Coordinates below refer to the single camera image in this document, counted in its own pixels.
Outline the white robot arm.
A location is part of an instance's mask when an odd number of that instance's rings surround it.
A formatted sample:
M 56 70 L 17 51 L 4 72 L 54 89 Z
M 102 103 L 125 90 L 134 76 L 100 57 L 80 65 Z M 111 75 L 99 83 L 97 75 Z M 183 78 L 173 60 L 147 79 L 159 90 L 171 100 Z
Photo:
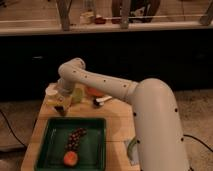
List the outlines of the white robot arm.
M 58 74 L 58 81 L 45 90 L 53 102 L 65 101 L 80 83 L 131 105 L 142 171 L 189 171 L 178 105 L 165 82 L 156 78 L 135 82 L 89 72 L 80 58 L 61 64 Z

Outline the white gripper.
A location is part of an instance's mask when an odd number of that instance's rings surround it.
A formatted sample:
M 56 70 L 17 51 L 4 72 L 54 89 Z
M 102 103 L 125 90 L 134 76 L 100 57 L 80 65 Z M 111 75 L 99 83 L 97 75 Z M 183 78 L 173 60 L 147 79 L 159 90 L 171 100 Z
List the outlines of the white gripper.
M 46 104 L 54 107 L 61 116 L 66 116 L 65 109 L 68 109 L 71 105 L 71 96 L 59 91 L 55 84 L 50 84 L 45 89 L 45 95 Z

